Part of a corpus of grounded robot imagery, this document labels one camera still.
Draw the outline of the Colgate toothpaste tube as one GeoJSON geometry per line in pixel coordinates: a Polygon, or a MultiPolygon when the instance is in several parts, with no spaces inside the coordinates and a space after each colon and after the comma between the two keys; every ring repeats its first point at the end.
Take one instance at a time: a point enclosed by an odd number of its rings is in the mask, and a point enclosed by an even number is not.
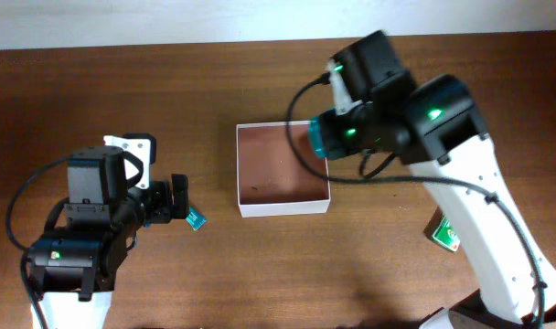
{"type": "Polygon", "coordinates": [[[207,222],[207,220],[203,215],[196,211],[196,209],[191,207],[186,217],[186,222],[194,231],[197,231],[207,222]]]}

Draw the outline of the blue Listerine mouthwash bottle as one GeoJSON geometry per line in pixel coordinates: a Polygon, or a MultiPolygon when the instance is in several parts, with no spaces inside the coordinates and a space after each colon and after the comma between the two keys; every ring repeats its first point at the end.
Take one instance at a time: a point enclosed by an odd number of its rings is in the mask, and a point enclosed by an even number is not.
{"type": "Polygon", "coordinates": [[[318,116],[312,118],[309,123],[308,139],[315,155],[320,159],[326,159],[326,148],[324,147],[321,124],[318,116]]]}

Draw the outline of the green soap packet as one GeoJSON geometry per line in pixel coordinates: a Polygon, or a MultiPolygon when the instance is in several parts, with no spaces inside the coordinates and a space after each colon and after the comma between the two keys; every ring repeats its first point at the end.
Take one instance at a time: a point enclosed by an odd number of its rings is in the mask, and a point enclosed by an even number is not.
{"type": "Polygon", "coordinates": [[[423,234],[432,243],[449,252],[455,253],[460,247],[460,239],[439,207],[435,209],[423,234]]]}

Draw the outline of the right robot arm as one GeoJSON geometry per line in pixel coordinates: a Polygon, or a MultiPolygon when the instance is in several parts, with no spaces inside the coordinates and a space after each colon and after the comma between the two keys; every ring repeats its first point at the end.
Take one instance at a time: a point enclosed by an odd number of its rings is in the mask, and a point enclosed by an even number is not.
{"type": "Polygon", "coordinates": [[[328,160],[389,154],[409,169],[408,182],[428,190],[456,231],[478,289],[442,321],[499,328],[556,322],[556,269],[508,191],[466,85],[450,74],[418,84],[380,31],[332,56],[322,81],[334,106],[312,120],[315,154],[328,160]]]}

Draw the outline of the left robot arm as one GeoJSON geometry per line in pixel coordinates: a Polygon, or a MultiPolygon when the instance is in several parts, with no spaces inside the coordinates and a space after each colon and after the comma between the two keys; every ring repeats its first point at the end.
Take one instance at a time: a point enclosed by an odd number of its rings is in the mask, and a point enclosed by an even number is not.
{"type": "Polygon", "coordinates": [[[138,187],[145,163],[117,146],[66,158],[69,194],[50,211],[21,260],[36,328],[101,328],[116,275],[138,230],[189,214],[188,179],[138,187]]]}

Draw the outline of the white cardboard box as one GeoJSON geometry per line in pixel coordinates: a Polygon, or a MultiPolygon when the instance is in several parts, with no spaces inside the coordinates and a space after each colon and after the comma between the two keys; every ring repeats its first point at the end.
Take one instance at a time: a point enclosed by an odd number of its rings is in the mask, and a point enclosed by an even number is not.
{"type": "Polygon", "coordinates": [[[236,133],[237,201],[243,218],[327,212],[330,184],[300,165],[285,122],[242,123],[236,133]]]}

